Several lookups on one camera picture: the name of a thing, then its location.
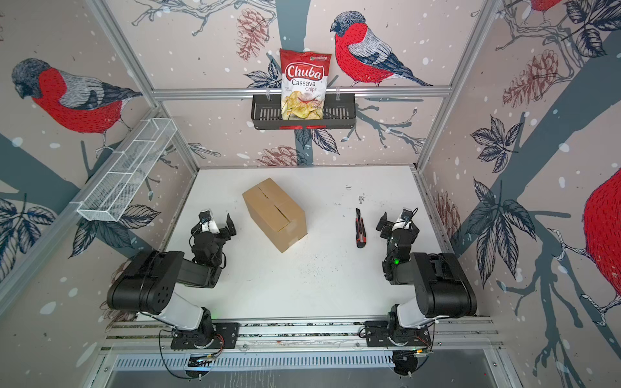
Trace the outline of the red black utility knife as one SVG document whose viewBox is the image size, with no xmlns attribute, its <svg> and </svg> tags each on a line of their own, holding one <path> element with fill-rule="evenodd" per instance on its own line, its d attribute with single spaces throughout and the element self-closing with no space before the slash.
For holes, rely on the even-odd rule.
<svg viewBox="0 0 621 388">
<path fill-rule="evenodd" d="M 362 249 L 366 246 L 367 239 L 366 239 L 365 225 L 364 225 L 364 220 L 362 217 L 362 212 L 359 208 L 356 208 L 355 226 L 356 226 L 356 245 L 357 245 L 357 248 Z"/>
</svg>

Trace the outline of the brown cardboard express box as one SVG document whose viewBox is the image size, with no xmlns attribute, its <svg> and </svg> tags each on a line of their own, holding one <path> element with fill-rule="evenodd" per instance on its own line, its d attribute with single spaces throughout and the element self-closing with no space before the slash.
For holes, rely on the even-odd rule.
<svg viewBox="0 0 621 388">
<path fill-rule="evenodd" d="M 279 252 L 307 235 L 304 210 L 271 178 L 243 193 L 252 220 Z"/>
</svg>

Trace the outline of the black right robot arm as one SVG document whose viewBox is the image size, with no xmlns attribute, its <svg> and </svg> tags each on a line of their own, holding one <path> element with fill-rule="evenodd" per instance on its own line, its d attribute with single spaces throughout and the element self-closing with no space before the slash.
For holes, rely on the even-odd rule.
<svg viewBox="0 0 621 388">
<path fill-rule="evenodd" d="M 387 242 L 383 276 L 392 286 L 412 286 L 412 300 L 396 304 L 380 321 L 366 321 L 357 335 L 369 347 L 433 348 L 434 326 L 442 319 L 475 316 L 475 292 L 453 253 L 413 252 L 420 234 L 416 210 L 402 209 L 396 221 L 386 213 L 376 226 Z"/>
</svg>

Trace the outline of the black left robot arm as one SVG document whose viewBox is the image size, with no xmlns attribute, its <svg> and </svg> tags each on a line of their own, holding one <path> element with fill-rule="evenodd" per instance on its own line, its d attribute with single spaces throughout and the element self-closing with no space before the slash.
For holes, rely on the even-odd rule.
<svg viewBox="0 0 621 388">
<path fill-rule="evenodd" d="M 175 291 L 177 285 L 196 289 L 213 289 L 226 268 L 223 251 L 237 231 L 230 216 L 219 227 L 213 213 L 199 213 L 191 229 L 191 260 L 184 252 L 141 252 L 113 281 L 107 295 L 108 308 L 137 312 L 171 328 L 171 349 L 213 349 L 217 353 L 233 349 L 239 335 L 237 323 L 215 323 L 211 312 Z"/>
</svg>

